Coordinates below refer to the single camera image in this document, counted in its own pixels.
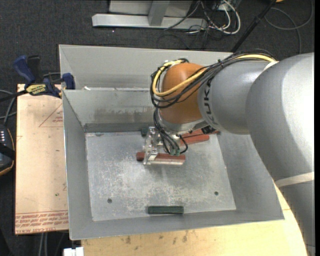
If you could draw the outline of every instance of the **gray metal tray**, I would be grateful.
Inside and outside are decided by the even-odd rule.
[[[122,58],[103,63],[115,54]],[[181,167],[144,166],[136,161],[136,152],[144,144],[140,129],[152,125],[146,89],[152,71],[164,60],[187,57],[205,65],[228,53],[62,45],[60,55],[61,71],[72,72],[77,83],[76,90],[63,93],[71,239],[283,218],[273,181],[248,135],[222,133],[190,145]],[[88,59],[95,62],[86,62],[84,74],[81,65]],[[136,66],[146,70],[133,82],[126,67]],[[100,76],[100,69],[116,75]],[[151,205],[182,205],[185,213],[150,216]]]

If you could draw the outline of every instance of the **cardboard sheet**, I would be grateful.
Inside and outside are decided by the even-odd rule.
[[[62,100],[19,96],[16,134],[15,234],[67,230]]]

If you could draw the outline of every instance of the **black carpet floor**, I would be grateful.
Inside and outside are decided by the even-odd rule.
[[[20,55],[40,55],[44,72],[59,71],[58,45],[117,46],[150,49],[187,49],[194,51],[230,52],[246,28],[269,3],[269,0],[242,0],[238,6],[241,18],[239,33],[222,36],[190,35],[182,31],[142,28],[93,28],[92,16],[106,13],[108,1],[84,0],[1,0],[0,1],[0,89],[14,92],[24,79],[13,69]],[[305,23],[311,15],[315,0],[284,0],[275,5],[296,23]],[[201,16],[197,11],[194,16]],[[267,18],[277,26],[292,28],[293,22],[281,11],[271,9]],[[280,30],[264,19],[258,24],[239,50],[264,49],[279,60],[315,51],[315,15],[303,27]],[[0,116],[6,113],[9,102],[0,103]],[[7,126],[16,135],[16,117]],[[38,255],[41,234],[14,235],[15,170],[0,176],[0,256]],[[50,233],[48,255],[54,255],[63,233]],[[62,237],[61,247],[71,246],[68,234]]]

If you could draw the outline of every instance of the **yellow clamp label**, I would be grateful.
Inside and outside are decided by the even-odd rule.
[[[36,95],[47,91],[47,86],[45,84],[31,84],[27,89],[28,93]]]

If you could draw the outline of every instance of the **yellow cable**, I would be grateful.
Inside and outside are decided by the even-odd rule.
[[[261,54],[247,54],[247,55],[242,55],[239,57],[236,57],[236,59],[247,59],[247,58],[255,58],[255,59],[261,59],[267,62],[275,62],[276,60],[265,56],[265,55],[261,55]],[[159,97],[163,97],[166,95],[169,95],[173,92],[175,92],[176,90],[178,90],[179,88],[185,86],[188,83],[191,83],[192,81],[194,81],[195,79],[197,79],[204,71],[206,71],[207,69],[203,69],[201,71],[199,71],[198,73],[194,74],[193,76],[189,77],[187,80],[179,83],[178,85],[176,85],[175,87],[163,91],[163,92],[158,92],[157,91],[157,82],[158,79],[161,75],[161,73],[166,69],[166,67],[174,65],[174,64],[180,64],[182,62],[182,60],[175,60],[175,61],[170,61],[170,62],[166,62],[165,64],[163,64],[163,66],[158,70],[158,72],[155,74],[154,79],[153,79],[153,83],[152,83],[152,91],[155,95],[159,96]]]
[[[261,54],[247,54],[247,55],[242,55],[239,57],[236,57],[236,59],[246,59],[246,58],[256,58],[256,59],[261,59],[267,62],[275,62],[276,60],[273,58],[270,58],[268,56],[265,55],[261,55]]]

